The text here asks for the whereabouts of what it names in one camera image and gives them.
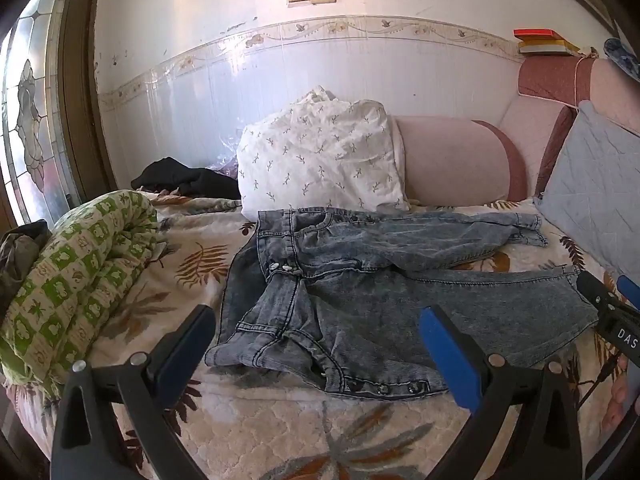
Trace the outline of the grey acid-wash denim pants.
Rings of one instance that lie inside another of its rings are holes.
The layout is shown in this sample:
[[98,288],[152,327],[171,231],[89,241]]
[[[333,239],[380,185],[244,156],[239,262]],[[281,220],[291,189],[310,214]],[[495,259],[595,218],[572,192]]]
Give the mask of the grey acid-wash denim pants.
[[486,352],[532,366],[596,322],[571,266],[478,272],[503,246],[544,247],[534,214],[267,210],[235,255],[210,367],[291,373],[326,393],[400,400],[443,392],[419,334],[440,307]]

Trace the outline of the grey quilted pillow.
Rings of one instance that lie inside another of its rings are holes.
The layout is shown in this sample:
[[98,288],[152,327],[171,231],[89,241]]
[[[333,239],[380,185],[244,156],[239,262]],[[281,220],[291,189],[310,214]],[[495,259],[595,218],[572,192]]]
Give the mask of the grey quilted pillow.
[[639,281],[639,137],[591,102],[579,103],[536,207],[608,272]]

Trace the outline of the leaf pattern bed sheet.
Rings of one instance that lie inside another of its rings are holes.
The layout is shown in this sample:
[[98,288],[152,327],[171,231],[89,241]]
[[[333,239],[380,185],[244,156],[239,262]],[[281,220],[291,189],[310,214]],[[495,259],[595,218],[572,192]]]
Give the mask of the leaf pattern bed sheet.
[[[218,307],[224,272],[254,232],[233,200],[145,194],[165,245],[94,342],[92,365],[119,364],[151,350],[197,304]],[[629,304],[616,278],[547,221],[546,248],[506,246],[459,266],[480,272],[549,270],[574,264]],[[575,401],[615,353],[590,328],[559,352]],[[585,462],[600,448],[613,372],[578,411]],[[32,385],[1,379],[17,419],[50,457],[56,406]],[[168,422],[209,479],[422,479],[454,442],[469,411],[450,394],[409,402],[332,398],[291,375],[218,372],[201,365]]]

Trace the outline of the green white rolled blanket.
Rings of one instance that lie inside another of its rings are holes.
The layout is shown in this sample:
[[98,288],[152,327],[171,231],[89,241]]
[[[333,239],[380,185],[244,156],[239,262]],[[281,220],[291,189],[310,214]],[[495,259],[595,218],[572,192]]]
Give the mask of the green white rolled blanket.
[[159,238],[155,208],[134,191],[107,193],[58,220],[1,325],[8,381],[58,396]]

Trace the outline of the pink cylindrical bolster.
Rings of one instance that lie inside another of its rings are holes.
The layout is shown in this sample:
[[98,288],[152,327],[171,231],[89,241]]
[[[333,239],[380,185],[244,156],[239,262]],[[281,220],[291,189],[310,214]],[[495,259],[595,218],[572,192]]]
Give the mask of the pink cylindrical bolster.
[[405,192],[423,206],[480,206],[528,196],[524,157],[481,120],[394,116],[404,146]]

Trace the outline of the olive dark cloth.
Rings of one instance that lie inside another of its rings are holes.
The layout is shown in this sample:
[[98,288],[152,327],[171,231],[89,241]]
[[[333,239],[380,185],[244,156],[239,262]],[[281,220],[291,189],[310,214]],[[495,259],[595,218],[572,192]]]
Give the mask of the olive dark cloth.
[[44,219],[6,232],[0,250],[0,315],[6,316],[11,301],[23,285],[32,265],[51,237]]

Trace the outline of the pink padded headboard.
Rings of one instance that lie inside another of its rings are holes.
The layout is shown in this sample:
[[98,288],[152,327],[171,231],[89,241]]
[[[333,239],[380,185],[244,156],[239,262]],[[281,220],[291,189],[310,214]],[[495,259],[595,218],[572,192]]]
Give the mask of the pink padded headboard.
[[520,66],[518,94],[499,129],[524,159],[529,197],[546,187],[582,101],[614,124],[639,132],[639,83],[612,61],[532,56]]

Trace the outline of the blue patterned cloth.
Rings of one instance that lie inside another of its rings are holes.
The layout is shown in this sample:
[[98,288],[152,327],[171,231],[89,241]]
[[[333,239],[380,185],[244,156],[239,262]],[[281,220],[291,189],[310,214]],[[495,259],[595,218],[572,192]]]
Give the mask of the blue patterned cloth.
[[627,76],[635,81],[640,81],[639,60],[629,48],[618,38],[605,40],[604,53],[610,61],[620,68]]

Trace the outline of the stack of books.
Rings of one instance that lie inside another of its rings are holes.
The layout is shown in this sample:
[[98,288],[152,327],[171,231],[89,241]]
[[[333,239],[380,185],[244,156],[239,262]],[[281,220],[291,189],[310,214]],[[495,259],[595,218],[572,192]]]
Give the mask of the stack of books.
[[521,55],[578,55],[579,48],[567,41],[553,29],[517,28],[513,36],[518,40]]

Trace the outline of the black garment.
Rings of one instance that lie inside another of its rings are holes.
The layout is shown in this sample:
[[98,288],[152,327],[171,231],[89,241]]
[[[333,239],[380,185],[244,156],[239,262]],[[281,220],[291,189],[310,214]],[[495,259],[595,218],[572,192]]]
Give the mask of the black garment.
[[152,162],[130,185],[152,193],[177,191],[186,197],[241,198],[238,181],[232,177],[207,168],[190,168],[171,157]]

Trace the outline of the stained glass window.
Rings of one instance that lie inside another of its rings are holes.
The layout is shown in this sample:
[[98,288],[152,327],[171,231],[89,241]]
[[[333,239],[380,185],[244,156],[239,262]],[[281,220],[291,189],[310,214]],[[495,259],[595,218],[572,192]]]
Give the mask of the stained glass window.
[[66,0],[29,0],[1,44],[1,172],[17,224],[50,226],[79,204],[58,99]]

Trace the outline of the white floral pillow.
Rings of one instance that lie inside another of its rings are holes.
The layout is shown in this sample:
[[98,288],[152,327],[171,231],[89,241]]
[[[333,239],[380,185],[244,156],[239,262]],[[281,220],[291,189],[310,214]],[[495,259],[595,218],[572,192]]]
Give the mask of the white floral pillow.
[[244,128],[238,149],[242,214],[333,207],[406,211],[405,150],[376,101],[337,99],[317,87]]

